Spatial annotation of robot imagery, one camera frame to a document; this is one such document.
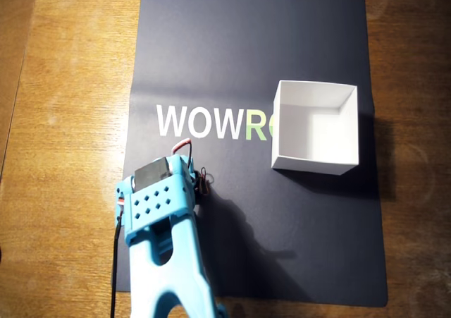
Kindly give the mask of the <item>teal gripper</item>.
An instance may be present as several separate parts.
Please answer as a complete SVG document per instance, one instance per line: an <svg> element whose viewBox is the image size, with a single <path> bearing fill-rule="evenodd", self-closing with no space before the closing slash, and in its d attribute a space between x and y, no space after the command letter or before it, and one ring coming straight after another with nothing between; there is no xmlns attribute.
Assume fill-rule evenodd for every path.
<svg viewBox="0 0 451 318"><path fill-rule="evenodd" d="M195 212L196 209L195 207L198 205L198 201L199 201L199 172L198 171L194 171L194 176L191 177L192 180L192 189L193 189L193 193L192 193L192 201L193 201L193 211Z"/></svg>

